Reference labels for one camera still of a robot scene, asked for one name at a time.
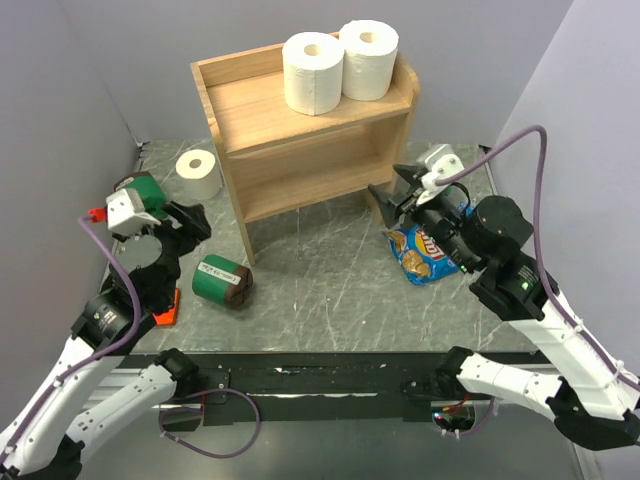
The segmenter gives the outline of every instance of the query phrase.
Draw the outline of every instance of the marble surface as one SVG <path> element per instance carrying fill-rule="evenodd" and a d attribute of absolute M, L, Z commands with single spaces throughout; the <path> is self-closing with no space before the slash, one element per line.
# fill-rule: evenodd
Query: marble surface
<path fill-rule="evenodd" d="M 428 148 L 411 142 L 407 162 Z M 181 153 L 213 151 L 211 141 L 154 141 L 143 147 L 150 171 L 173 200 L 193 202 L 175 173 Z M 477 147 L 456 146 L 465 163 Z M 474 202 L 491 193 L 480 169 L 465 181 Z M 177 325 L 156 328 L 138 352 L 183 351 L 446 351 L 454 345 L 484 351 L 533 351 L 468 291 L 472 276 L 453 274 L 426 286 L 406 279 L 383 227 L 361 193 L 300 208 L 248 226 L 257 265 L 255 288 L 238 311 L 194 295 L 197 263 L 216 253 L 248 266 L 226 190 L 203 202 L 212 237 L 181 259 Z"/>

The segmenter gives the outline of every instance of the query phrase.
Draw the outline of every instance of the white toilet paper roll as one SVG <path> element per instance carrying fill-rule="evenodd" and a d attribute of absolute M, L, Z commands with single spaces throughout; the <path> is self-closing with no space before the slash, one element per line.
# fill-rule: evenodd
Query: white toilet paper roll
<path fill-rule="evenodd" d="M 218 161 L 206 150 L 189 150 L 180 155 L 176 172 L 189 197 L 194 200 L 213 198 L 222 187 Z"/>
<path fill-rule="evenodd" d="M 284 98 L 290 108 L 307 115 L 333 110 L 342 95 L 344 49 L 326 33 L 298 33 L 282 47 Z"/>
<path fill-rule="evenodd" d="M 342 93 L 354 100 L 378 100 L 391 84 L 398 33 L 386 23 L 354 20 L 340 29 L 345 50 Z"/>

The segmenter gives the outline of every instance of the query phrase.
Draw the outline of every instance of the snack bag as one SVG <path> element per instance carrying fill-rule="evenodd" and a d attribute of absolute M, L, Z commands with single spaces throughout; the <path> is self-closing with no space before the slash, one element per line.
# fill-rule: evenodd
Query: snack bag
<path fill-rule="evenodd" d="M 472 211 L 469 207 L 466 214 Z M 385 236 L 407 278 L 415 285 L 424 285 L 458 271 L 456 264 L 417 225 L 385 232 Z"/>

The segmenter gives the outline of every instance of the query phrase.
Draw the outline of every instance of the green can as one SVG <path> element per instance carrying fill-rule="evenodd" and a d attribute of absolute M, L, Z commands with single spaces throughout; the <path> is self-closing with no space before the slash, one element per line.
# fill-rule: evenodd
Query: green can
<path fill-rule="evenodd" d="M 253 285 L 253 274 L 247 267 L 219 255 L 207 255 L 193 274 L 193 293 L 228 308 L 242 306 Z"/>
<path fill-rule="evenodd" d="M 114 191 L 121 188 L 136 190 L 149 215 L 153 215 L 159 220 L 167 217 L 167 213 L 162 209 L 162 206 L 167 203 L 167 196 L 149 172 L 136 172 L 126 176 L 115 184 Z"/>

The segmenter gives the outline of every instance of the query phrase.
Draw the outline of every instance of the wooden shelf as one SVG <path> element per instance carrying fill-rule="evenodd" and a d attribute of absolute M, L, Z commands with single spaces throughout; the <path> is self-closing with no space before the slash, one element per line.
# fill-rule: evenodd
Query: wooden shelf
<path fill-rule="evenodd" d="M 251 264 L 248 222 L 392 182 L 420 94 L 398 54 L 380 100 L 343 96 L 323 115 L 295 112 L 284 100 L 282 45 L 191 64 Z"/>
<path fill-rule="evenodd" d="M 245 222 L 391 181 L 393 169 L 363 126 L 234 157 Z"/>
<path fill-rule="evenodd" d="M 411 107 L 391 85 L 380 100 L 359 102 L 343 95 L 334 110 L 312 117 L 287 106 L 283 86 L 283 73 L 277 72 L 207 88 L 229 156 L 404 114 Z"/>

